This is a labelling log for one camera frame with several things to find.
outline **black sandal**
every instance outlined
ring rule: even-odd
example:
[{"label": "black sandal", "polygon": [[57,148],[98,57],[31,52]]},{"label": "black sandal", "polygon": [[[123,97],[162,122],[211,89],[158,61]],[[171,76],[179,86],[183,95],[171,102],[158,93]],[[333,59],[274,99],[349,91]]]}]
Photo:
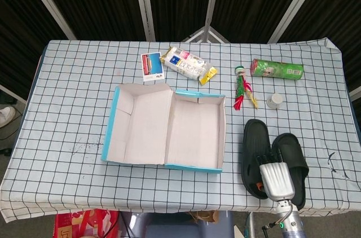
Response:
[{"label": "black sandal", "polygon": [[242,180],[247,191],[261,200],[268,197],[261,191],[262,176],[256,157],[270,153],[270,149],[270,138],[265,123],[255,119],[249,120],[244,127],[243,155],[240,155]]},{"label": "black sandal", "polygon": [[292,203],[301,210],[306,202],[305,179],[309,173],[309,167],[298,139],[291,133],[279,135],[272,144],[273,154],[281,152],[283,161],[287,163],[289,173],[294,186],[294,197]]}]

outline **small cup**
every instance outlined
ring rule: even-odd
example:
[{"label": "small cup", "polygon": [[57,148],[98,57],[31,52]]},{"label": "small cup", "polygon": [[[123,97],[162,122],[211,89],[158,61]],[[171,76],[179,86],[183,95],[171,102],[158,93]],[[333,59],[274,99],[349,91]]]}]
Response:
[{"label": "small cup", "polygon": [[269,97],[267,100],[267,105],[271,109],[278,109],[281,103],[283,103],[283,98],[282,95],[280,95],[279,93],[273,93],[272,96]]}]

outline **red bag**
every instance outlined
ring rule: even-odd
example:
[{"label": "red bag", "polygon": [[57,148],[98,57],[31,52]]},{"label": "red bag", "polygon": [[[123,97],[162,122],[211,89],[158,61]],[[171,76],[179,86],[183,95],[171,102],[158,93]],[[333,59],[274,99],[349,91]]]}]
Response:
[{"label": "red bag", "polygon": [[103,238],[104,235],[107,235],[106,238],[117,238],[118,214],[118,211],[101,209],[57,214],[53,238]]}]

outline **toy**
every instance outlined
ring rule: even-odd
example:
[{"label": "toy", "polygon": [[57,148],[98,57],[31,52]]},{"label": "toy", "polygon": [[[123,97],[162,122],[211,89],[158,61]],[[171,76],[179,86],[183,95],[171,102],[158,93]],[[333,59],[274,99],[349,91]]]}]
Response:
[{"label": "toy", "polygon": [[246,72],[244,70],[244,67],[237,66],[235,68],[235,73],[237,74],[237,93],[236,93],[236,100],[235,100],[235,104],[234,104],[235,110],[241,109],[241,105],[242,105],[243,98],[244,98],[244,92],[247,93],[248,97],[251,99],[252,103],[254,104],[254,107],[256,107],[258,109],[258,102],[253,97],[252,88],[250,86],[250,83],[248,83],[245,80]]}]

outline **table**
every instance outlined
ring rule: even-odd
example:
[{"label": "table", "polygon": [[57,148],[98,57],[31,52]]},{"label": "table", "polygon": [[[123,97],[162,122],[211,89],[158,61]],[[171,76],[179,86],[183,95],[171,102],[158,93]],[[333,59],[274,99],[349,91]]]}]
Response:
[{"label": "table", "polygon": [[[190,50],[219,69],[204,86],[167,67],[163,81],[172,88],[227,96],[220,175],[100,160],[115,87],[142,84],[140,54],[164,53],[170,45]],[[248,76],[259,109],[245,99],[241,111],[235,111],[234,68],[250,68],[254,58],[302,63],[305,73],[298,81]],[[277,111],[265,104],[274,92],[285,100]],[[298,137],[310,167],[303,215],[361,210],[361,147],[341,52],[325,38],[273,45],[51,41],[2,182],[1,212],[9,222],[88,208],[271,211],[274,203],[251,196],[241,179],[243,128],[250,118],[267,124],[271,142],[287,132]]]}]

